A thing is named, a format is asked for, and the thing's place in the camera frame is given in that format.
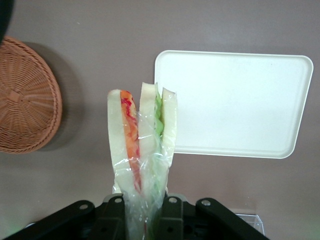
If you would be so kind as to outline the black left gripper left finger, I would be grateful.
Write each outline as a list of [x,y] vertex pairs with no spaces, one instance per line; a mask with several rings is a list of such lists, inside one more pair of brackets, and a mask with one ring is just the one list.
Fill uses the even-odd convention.
[[122,194],[111,194],[96,207],[79,200],[27,225],[7,240],[125,240],[125,202]]

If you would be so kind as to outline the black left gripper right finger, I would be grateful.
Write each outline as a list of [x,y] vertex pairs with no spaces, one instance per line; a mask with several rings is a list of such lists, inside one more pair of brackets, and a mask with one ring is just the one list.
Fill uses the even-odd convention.
[[266,240],[267,237],[213,198],[190,204],[183,195],[164,198],[160,240]]

